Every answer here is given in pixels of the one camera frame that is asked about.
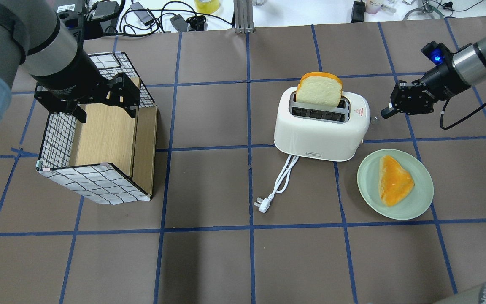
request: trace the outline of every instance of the bread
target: bread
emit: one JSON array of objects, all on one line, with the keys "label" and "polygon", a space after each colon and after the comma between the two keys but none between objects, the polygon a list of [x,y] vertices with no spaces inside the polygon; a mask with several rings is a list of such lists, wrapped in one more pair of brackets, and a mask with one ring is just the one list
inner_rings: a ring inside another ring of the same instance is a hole
[{"label": "bread", "polygon": [[339,106],[342,93],[343,82],[339,77],[330,73],[312,72],[301,77],[295,100],[336,108]]},{"label": "bread", "polygon": [[395,206],[403,200],[414,186],[413,179],[390,155],[380,158],[380,199],[386,206]]}]

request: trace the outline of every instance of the white power cord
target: white power cord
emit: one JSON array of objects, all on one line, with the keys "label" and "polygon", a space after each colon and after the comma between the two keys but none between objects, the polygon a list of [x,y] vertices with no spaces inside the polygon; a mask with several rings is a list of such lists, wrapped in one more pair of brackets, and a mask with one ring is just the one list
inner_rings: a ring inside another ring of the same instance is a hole
[{"label": "white power cord", "polygon": [[[271,201],[273,200],[273,197],[275,196],[276,193],[283,193],[284,190],[286,190],[286,187],[288,186],[288,181],[290,180],[290,173],[292,171],[292,167],[294,167],[295,163],[297,163],[297,160],[299,159],[299,156],[295,156],[292,154],[289,154],[288,158],[286,159],[286,162],[284,164],[284,167],[282,167],[282,170],[278,174],[278,177],[275,181],[275,187],[273,189],[273,192],[269,194],[267,198],[257,198],[257,202],[254,203],[255,206],[260,208],[260,212],[265,213],[270,205]],[[282,181],[286,179],[284,186],[282,189],[278,190],[280,187]]]}]

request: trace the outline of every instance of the toaster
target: toaster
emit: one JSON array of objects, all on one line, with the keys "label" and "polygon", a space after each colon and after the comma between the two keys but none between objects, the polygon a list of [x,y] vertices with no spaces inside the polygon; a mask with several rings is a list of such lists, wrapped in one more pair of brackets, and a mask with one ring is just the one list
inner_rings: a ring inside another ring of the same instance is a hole
[{"label": "toaster", "polygon": [[351,159],[370,124],[367,100],[342,92],[337,107],[297,102],[297,87],[278,103],[275,146],[286,154],[343,162]]}]

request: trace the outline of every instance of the round plate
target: round plate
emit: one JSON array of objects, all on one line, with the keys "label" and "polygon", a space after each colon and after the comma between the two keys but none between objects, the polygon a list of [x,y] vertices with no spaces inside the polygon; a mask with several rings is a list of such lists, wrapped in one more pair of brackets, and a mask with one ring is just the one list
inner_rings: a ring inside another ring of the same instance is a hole
[{"label": "round plate", "polygon": [[[413,178],[414,186],[410,194],[395,206],[386,206],[380,199],[380,158],[391,155]],[[430,206],[434,196],[434,185],[425,166],[410,154],[384,149],[372,152],[359,165],[357,170],[359,192],[376,212],[394,220],[410,220],[422,215]]]}]

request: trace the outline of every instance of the bottle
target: bottle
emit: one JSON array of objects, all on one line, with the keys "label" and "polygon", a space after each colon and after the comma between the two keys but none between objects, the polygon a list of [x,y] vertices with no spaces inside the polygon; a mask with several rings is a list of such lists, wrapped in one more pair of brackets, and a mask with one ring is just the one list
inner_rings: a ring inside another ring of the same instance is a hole
[{"label": "bottle", "polygon": [[220,7],[219,0],[194,0],[194,3],[201,14],[212,14]]},{"label": "bottle", "polygon": [[367,0],[367,4],[365,5],[365,11],[369,14],[377,13],[380,8],[382,7],[383,0]]}]

